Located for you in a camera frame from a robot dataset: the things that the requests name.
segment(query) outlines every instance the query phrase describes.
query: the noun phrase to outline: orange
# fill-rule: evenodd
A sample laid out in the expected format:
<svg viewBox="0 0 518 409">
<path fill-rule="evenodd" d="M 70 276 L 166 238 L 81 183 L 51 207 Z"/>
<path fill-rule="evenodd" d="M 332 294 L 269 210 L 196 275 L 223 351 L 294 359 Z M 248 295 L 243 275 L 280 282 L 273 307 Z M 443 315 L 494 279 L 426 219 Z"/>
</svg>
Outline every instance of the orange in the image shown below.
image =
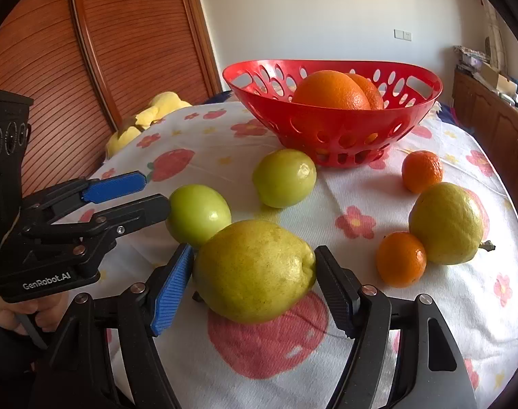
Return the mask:
<svg viewBox="0 0 518 409">
<path fill-rule="evenodd" d="M 387 285 L 410 286 L 426 269 L 426 250 L 409 232 L 391 233 L 378 246 L 376 268 Z"/>
<path fill-rule="evenodd" d="M 347 73 L 346 75 L 350 77 L 353 81 L 355 81 L 361 88 L 361 90 L 369 100 L 371 109 L 379 110 L 384 108 L 384 100 L 382 99 L 382 95 L 380 95 L 380 92 L 378 91 L 374 83 L 372 83 L 372 81 L 369 81 L 365 77 L 357 75 L 356 73 Z"/>
<path fill-rule="evenodd" d="M 409 191 L 421 194 L 428 187 L 443 181 L 443 165 L 433 152 L 417 150 L 404 159 L 401 175 Z"/>
<path fill-rule="evenodd" d="M 337 71 L 317 71 L 308 75 L 296 87 L 293 103 L 337 109 L 371 108 L 358 84 Z"/>
</svg>

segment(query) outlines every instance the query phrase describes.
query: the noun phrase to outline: floral tablecloth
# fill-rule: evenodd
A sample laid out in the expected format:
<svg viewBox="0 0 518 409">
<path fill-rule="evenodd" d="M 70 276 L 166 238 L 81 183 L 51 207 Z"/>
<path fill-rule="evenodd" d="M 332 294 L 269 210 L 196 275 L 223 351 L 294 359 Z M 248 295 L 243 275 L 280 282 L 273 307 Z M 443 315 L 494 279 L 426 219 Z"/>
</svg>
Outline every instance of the floral tablecloth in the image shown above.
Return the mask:
<svg viewBox="0 0 518 409">
<path fill-rule="evenodd" d="M 148 179 L 143 192 L 100 206 L 88 205 L 65 221 L 88 221 L 100 209 L 177 187 L 206 184 L 219 191 L 233 220 L 263 218 L 308 241 L 327 244 L 359 280 L 387 295 L 434 297 L 460 347 L 480 409 L 486 408 L 518 367 L 518 218 L 499 176 L 475 140 L 442 123 L 435 107 L 412 133 L 383 157 L 350 170 L 318 168 L 314 191 L 285 210 L 261 206 L 251 174 L 267 153 L 281 147 L 239 102 L 178 110 L 152 126 L 93 177 L 133 170 Z M 441 157 L 444 180 L 468 189 L 483 213 L 484 238 L 497 246 L 469 263 L 429 265 L 406 289 L 384 285 L 374 266 L 382 238 L 407 229 L 416 195 L 401 182 L 401 164 L 413 150 Z M 102 262 L 101 279 L 85 289 L 94 297 L 119 294 L 165 264 L 177 243 L 160 223 L 119 238 Z M 72 291 L 72 296 L 80 290 Z M 239 325 L 191 299 L 187 287 L 170 329 L 156 339 L 166 374 L 183 408 L 322 408 L 328 402 L 352 346 L 336 329 L 317 285 L 285 315 L 261 325 Z M 392 331 L 373 407 L 385 404 L 399 334 Z M 131 396 L 116 331 L 109 333 L 118 386 Z"/>
</svg>

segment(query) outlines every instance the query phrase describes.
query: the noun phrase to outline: red plastic basket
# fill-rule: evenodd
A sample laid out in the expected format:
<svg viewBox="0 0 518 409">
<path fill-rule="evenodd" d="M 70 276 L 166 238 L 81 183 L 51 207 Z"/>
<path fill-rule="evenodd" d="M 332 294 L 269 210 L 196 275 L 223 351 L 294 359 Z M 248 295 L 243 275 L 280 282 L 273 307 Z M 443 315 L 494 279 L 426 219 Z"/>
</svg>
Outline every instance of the red plastic basket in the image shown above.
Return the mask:
<svg viewBox="0 0 518 409">
<path fill-rule="evenodd" d="M 375 83 L 385 110 L 345 110 L 291 103 L 306 75 L 325 69 L 356 72 Z M 238 99 L 282 145 L 318 165 L 353 167 L 379 159 L 433 106 L 443 90 L 427 69 L 389 61 L 257 60 L 230 65 L 223 77 Z M 421 95 L 422 88 L 430 92 Z"/>
</svg>

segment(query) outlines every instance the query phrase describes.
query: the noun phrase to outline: cardboard box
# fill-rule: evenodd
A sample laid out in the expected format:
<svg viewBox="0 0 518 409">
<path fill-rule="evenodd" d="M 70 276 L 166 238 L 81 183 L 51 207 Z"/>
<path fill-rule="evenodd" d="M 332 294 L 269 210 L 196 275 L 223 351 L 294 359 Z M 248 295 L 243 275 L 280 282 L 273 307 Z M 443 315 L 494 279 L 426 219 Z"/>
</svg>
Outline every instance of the cardboard box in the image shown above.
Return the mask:
<svg viewBox="0 0 518 409">
<path fill-rule="evenodd" d="M 516 84 L 507 80 L 489 64 L 483 63 L 480 68 L 480 76 L 484 78 L 484 80 L 490 84 L 490 86 L 502 94 L 509 95 L 511 98 L 516 94 Z"/>
</svg>

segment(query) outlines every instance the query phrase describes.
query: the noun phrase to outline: white wall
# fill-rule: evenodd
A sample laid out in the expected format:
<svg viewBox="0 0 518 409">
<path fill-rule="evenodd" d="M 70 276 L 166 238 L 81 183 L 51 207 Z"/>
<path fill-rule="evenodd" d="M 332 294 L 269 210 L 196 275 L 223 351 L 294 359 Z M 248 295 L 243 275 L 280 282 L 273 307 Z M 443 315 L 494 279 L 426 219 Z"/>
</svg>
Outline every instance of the white wall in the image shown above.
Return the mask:
<svg viewBox="0 0 518 409">
<path fill-rule="evenodd" d="M 501 17 L 500 31 L 505 46 L 505 57 L 507 59 L 507 73 L 513 78 L 518 78 L 518 40 L 511 32 L 505 21 Z"/>
<path fill-rule="evenodd" d="M 452 93 L 453 45 L 484 50 L 480 0 L 201 0 L 217 65 L 269 58 L 405 61 Z M 412 32 L 412 42 L 394 38 Z"/>
</svg>

